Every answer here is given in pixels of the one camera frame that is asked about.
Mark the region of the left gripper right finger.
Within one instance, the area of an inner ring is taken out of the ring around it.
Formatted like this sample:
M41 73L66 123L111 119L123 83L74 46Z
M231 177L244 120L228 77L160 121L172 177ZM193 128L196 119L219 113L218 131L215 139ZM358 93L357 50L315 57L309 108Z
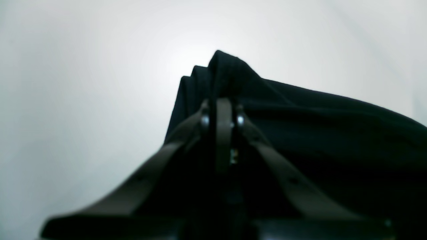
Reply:
M233 163L233 139L254 147L301 220L255 220L258 240L395 240L389 220L372 221L332 200L279 154L245 115L227 98L216 103L216 172L224 175Z

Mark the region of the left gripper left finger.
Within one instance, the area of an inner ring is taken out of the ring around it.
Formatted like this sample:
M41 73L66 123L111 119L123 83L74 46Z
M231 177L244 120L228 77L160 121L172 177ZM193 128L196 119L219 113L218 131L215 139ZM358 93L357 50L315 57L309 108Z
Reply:
M180 240L183 220L139 217L141 207L175 155L209 131L209 100L181 122L161 149L107 196L74 214L53 217L41 240Z

